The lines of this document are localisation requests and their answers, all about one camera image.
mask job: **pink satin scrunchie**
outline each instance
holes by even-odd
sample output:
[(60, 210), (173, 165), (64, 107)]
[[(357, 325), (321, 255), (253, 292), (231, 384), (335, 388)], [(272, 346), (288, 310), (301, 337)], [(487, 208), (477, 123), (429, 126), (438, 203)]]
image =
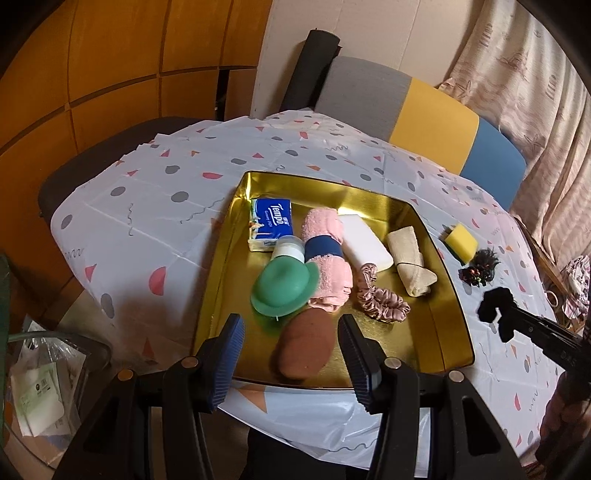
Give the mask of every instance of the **pink satin scrunchie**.
[(384, 323), (403, 322), (410, 306), (391, 290), (374, 286), (377, 267), (372, 263), (361, 266), (357, 276), (357, 299), (368, 317)]

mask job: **white cap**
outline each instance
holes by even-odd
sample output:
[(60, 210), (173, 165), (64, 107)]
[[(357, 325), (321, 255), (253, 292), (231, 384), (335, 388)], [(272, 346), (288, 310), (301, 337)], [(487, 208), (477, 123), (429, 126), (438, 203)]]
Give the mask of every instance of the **white cap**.
[(294, 235), (279, 237), (271, 259), (282, 256), (293, 257), (304, 263), (304, 242)]

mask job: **table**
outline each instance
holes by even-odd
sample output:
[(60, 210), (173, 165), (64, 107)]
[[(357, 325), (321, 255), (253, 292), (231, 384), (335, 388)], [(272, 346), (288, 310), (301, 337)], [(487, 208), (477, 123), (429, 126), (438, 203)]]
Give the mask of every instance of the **table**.
[[(534, 448), (560, 370), (525, 336), (501, 343), (478, 321), (484, 290), (511, 289), (520, 306), (553, 318), (531, 251), (515, 220), (469, 180), (426, 158), (312, 111), (264, 121), (200, 122), (150, 144), (78, 188), (51, 231), (70, 268), (105, 315), (96, 335), (138, 372), (166, 368), (191, 346), (200, 294), (225, 202), (248, 170), (331, 180), (405, 200), (427, 225), (466, 315), (473, 382), (519, 455)], [(440, 240), (463, 223), (501, 265), (484, 288), (462, 283)], [(368, 467), (379, 416), (350, 391), (302, 391), (235, 382), (221, 409), (316, 458)], [(428, 414), (421, 415), (417, 473), (424, 473)]]

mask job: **blue tissue package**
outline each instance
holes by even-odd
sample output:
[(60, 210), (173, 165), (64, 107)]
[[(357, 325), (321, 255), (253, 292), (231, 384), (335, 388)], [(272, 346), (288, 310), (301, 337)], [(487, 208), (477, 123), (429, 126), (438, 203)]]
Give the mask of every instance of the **blue tissue package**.
[(294, 234), (291, 202), (287, 199), (251, 200), (248, 229), (248, 248), (252, 252), (272, 252), (279, 237)]

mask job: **yellow cushion stripe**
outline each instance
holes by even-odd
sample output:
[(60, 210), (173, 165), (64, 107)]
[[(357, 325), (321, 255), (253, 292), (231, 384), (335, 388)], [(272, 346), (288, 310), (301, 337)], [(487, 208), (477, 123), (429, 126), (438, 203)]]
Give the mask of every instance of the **yellow cushion stripe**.
[(413, 78), (390, 143), (459, 174), (477, 130), (477, 114), (445, 93)]

